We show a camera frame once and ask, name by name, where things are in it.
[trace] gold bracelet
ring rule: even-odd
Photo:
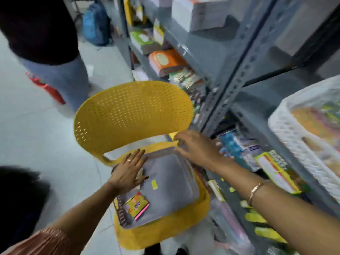
[[[251,202],[252,202],[252,200],[253,200],[253,197],[254,197],[255,192],[257,192],[259,188],[261,188],[264,184],[266,184],[266,183],[268,183],[268,182],[270,182],[270,180],[265,180],[264,182],[258,184],[257,186],[255,186],[255,187],[252,189],[252,191],[250,192],[250,195],[249,195],[249,197],[248,197],[248,200],[247,200],[247,203],[248,203],[248,205],[249,205],[250,207],[252,206]]]

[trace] blue backpack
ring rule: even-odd
[[[83,35],[95,46],[106,46],[112,42],[110,18],[100,0],[90,4],[83,15]]]

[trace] left hand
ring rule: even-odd
[[[113,171],[107,182],[113,185],[116,195],[127,193],[148,179],[148,176],[142,176],[136,180],[138,171],[147,160],[147,157],[142,158],[144,153],[145,150],[138,149],[132,155],[128,154]]]

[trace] chair backrest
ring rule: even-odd
[[[85,101],[74,119],[78,143],[104,164],[103,154],[129,143],[186,130],[192,120],[189,96],[161,81],[133,81]]]

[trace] blue pants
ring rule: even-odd
[[[58,90],[74,112],[77,112],[88,98],[89,80],[80,55],[73,61],[61,65],[38,64],[23,58],[19,60],[32,75],[40,78],[42,83]]]

